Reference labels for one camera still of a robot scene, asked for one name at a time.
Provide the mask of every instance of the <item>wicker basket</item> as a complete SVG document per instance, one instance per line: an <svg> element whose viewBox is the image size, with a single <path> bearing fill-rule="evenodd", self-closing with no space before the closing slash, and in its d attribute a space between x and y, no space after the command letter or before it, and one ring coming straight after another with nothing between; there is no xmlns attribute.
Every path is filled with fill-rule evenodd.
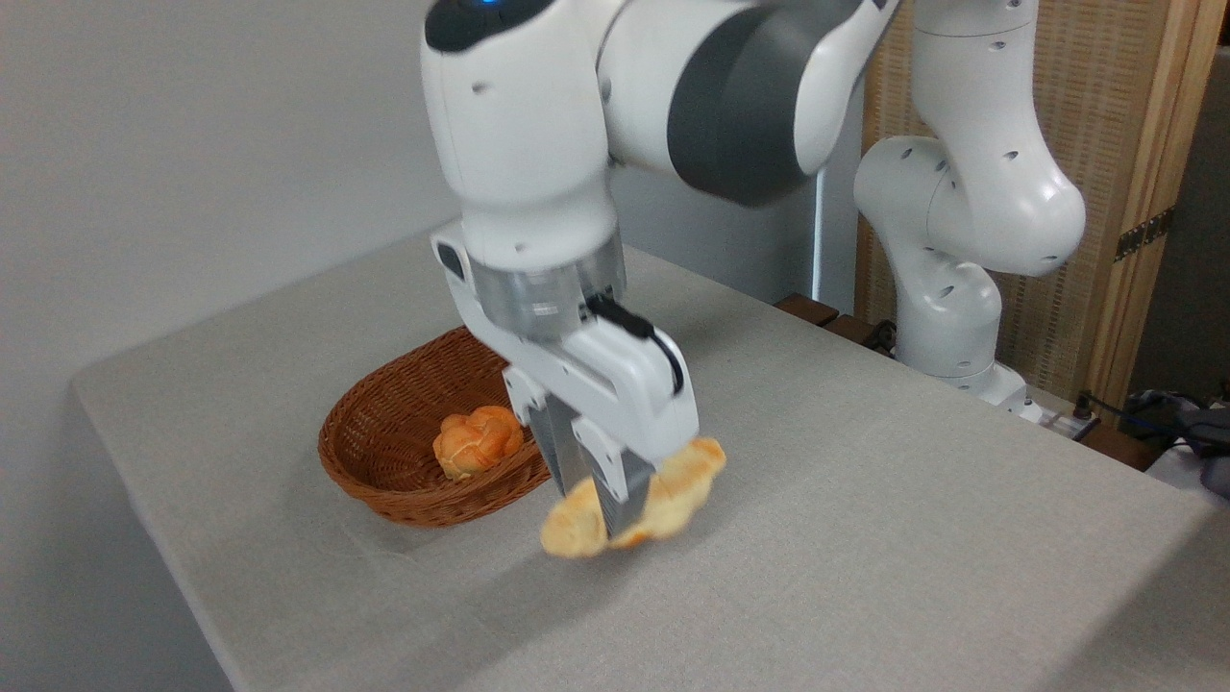
<svg viewBox="0 0 1230 692"><path fill-rule="evenodd" d="M507 365L462 326L373 372L325 419L325 471L378 515L411 526L458 525L524 497L551 477L529 431L513 456L466 481L445 478L432 451L449 414L509 406Z"/></svg>

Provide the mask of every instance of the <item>metal bracket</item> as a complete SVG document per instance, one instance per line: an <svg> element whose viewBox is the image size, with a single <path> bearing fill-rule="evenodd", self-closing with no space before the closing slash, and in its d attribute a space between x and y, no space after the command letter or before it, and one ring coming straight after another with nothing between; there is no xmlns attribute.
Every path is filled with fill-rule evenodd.
<svg viewBox="0 0 1230 692"><path fill-rule="evenodd" d="M1114 261L1118 262L1129 254L1134 254L1145 245L1150 245L1154 240L1170 232L1173 219L1175 206L1171 206L1121 235L1119 243L1114 248Z"/></svg>

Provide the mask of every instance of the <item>gray tablecloth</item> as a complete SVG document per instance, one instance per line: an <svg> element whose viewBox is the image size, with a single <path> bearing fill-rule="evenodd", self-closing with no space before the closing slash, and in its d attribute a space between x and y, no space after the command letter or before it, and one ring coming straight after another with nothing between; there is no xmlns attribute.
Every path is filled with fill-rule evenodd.
<svg viewBox="0 0 1230 692"><path fill-rule="evenodd" d="M551 484L395 526L316 458L459 317L426 238L96 365L75 391L236 690L1230 690L1230 515L629 250L729 456L681 537L538 546Z"/></svg>

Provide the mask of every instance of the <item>bread roll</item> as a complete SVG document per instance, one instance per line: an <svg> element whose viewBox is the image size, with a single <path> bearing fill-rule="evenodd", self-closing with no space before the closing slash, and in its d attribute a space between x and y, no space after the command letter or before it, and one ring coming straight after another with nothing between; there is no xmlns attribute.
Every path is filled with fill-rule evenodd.
<svg viewBox="0 0 1230 692"><path fill-rule="evenodd" d="M697 438L662 465L649 479L645 511L624 533L608 541L594 481L587 478L561 500L542 525L542 549L560 558L592 558L609 547L633 548L649 538L676 536L708 499L713 477L726 467L716 440Z"/></svg>
<svg viewBox="0 0 1230 692"><path fill-rule="evenodd" d="M478 407L469 417L453 414L440 423L432 444L435 461L451 481L482 473L522 449L525 434L503 407Z"/></svg>

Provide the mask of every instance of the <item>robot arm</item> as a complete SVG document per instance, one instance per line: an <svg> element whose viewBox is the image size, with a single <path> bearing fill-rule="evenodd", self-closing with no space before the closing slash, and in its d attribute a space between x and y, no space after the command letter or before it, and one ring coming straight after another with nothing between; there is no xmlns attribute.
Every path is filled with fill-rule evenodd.
<svg viewBox="0 0 1230 692"><path fill-rule="evenodd" d="M1038 0L916 0L911 91L937 139L863 156L855 198L897 284L897 359L1031 418L1025 381L995 364L1001 301L983 267L1039 275L1085 227L1080 191L1033 107Z"/></svg>
<svg viewBox="0 0 1230 692"><path fill-rule="evenodd" d="M697 431L679 349L619 304L611 161L743 204L790 192L827 161L897 7L438 0L429 12L423 85L462 202L438 257L466 324L512 364L509 397L560 490L592 474L609 533ZM941 139L886 140L856 179L898 278L900 360L979 396L1004 379L999 294L978 263L1043 273L1084 226L1033 116L1036 14L1037 0L918 0L914 93Z"/></svg>
<svg viewBox="0 0 1230 692"><path fill-rule="evenodd" d="M744 204L828 157L897 0L438 0L423 86L462 203L433 243L561 492L613 536L697 433L683 355L619 304L611 159Z"/></svg>

